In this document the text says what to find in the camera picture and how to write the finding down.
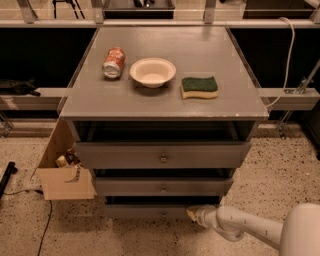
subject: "ceramic bowl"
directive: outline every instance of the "ceramic bowl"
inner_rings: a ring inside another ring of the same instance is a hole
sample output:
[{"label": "ceramic bowl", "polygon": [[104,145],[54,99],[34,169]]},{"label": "ceramic bowl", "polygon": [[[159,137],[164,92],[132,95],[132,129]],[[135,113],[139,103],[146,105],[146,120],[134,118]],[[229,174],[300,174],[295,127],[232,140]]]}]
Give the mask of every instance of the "ceramic bowl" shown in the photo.
[{"label": "ceramic bowl", "polygon": [[147,58],[131,66],[131,77],[149,88],[157,88],[171,80],[176,74],[175,66],[165,59]]}]

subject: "sponge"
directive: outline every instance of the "sponge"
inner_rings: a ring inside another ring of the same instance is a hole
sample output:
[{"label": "sponge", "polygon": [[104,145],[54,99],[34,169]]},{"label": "sponge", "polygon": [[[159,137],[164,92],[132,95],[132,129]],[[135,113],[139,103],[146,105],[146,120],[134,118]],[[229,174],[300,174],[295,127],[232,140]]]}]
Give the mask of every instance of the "sponge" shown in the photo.
[{"label": "sponge", "polygon": [[186,77],[182,79],[182,98],[213,99],[218,96],[218,85],[214,77],[197,78]]}]

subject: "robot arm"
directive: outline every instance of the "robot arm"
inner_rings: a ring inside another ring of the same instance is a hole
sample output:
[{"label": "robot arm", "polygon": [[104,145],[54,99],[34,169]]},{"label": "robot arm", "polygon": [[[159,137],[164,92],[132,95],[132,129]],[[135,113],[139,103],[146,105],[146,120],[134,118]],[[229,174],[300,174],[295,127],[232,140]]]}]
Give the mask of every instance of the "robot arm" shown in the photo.
[{"label": "robot arm", "polygon": [[212,205],[189,208],[189,216],[199,225],[213,228],[223,238],[236,242],[244,232],[279,250],[282,223],[264,219],[231,206]]},{"label": "robot arm", "polygon": [[213,228],[225,239],[236,242],[244,232],[279,251],[279,256],[320,255],[320,206],[295,207],[284,224],[264,219],[231,206],[212,205],[188,208],[192,220]]}]

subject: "soda can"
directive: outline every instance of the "soda can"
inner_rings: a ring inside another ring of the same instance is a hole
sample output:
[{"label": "soda can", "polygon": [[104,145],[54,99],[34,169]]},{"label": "soda can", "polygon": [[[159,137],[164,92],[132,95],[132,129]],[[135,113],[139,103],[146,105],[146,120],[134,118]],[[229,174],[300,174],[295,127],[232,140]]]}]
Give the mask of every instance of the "soda can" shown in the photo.
[{"label": "soda can", "polygon": [[112,79],[120,77],[125,60],[126,55],[120,47],[111,48],[103,63],[104,75]]}]

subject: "drawer knob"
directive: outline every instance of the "drawer knob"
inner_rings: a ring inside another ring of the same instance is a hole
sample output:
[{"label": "drawer knob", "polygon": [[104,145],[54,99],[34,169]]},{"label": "drawer knob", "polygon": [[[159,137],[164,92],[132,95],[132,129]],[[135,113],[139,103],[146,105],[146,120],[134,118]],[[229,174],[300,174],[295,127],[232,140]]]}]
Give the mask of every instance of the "drawer knob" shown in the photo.
[{"label": "drawer knob", "polygon": [[166,163],[168,162],[168,158],[166,156],[166,154],[162,154],[161,157],[160,157],[160,162],[161,163]]}]

